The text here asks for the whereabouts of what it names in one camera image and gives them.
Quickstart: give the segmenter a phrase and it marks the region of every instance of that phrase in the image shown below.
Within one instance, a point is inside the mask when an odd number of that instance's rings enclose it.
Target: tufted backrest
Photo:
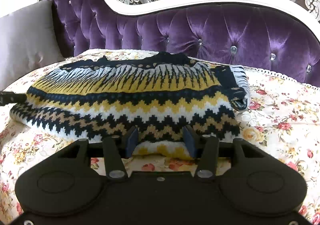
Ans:
[[[272,8],[211,3],[132,17],[116,14],[104,0],[53,1],[64,57],[93,48],[183,52],[320,86],[318,40],[304,24]]]

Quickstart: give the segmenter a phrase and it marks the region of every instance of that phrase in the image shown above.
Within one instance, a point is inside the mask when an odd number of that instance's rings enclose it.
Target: floral blanket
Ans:
[[[30,85],[53,69],[78,60],[142,59],[156,54],[136,50],[88,50],[64,62],[37,69],[10,85],[6,91],[26,92]],[[320,90],[303,84],[246,69],[251,89],[248,111],[236,113],[242,137],[299,172],[308,184],[300,209],[314,225],[320,224]],[[13,105],[0,109],[0,220],[9,223],[22,213],[14,185],[23,172],[71,143],[29,128],[9,117]],[[130,175],[134,170],[191,171],[193,161],[164,156],[134,156],[124,160]],[[91,167],[104,174],[101,158],[92,158]],[[229,159],[219,159],[217,174],[230,168]]]

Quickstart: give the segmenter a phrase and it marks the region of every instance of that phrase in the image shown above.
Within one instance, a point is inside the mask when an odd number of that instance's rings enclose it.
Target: gray throw pillow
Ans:
[[[0,91],[27,73],[65,59],[52,22],[52,0],[0,18]]]

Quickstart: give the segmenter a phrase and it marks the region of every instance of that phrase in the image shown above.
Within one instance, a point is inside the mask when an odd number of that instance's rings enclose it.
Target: fair isle pattern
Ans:
[[[43,76],[11,117],[49,134],[91,142],[136,126],[136,151],[144,154],[146,145],[163,151],[162,141],[180,144],[187,124],[198,134],[232,140],[240,134],[233,109],[247,107],[247,95],[229,66],[163,52],[142,60],[103,57]]]

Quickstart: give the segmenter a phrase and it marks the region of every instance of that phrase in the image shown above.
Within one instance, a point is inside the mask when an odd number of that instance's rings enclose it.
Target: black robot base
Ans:
[[[246,142],[219,142],[183,129],[190,155],[200,158],[190,172],[133,172],[121,158],[138,141],[132,127],[123,137],[89,144],[79,139],[23,173],[15,192],[24,213],[11,225],[307,225],[298,214],[307,185],[303,177]],[[106,176],[90,168],[103,157]],[[215,176],[218,157],[232,167]]]

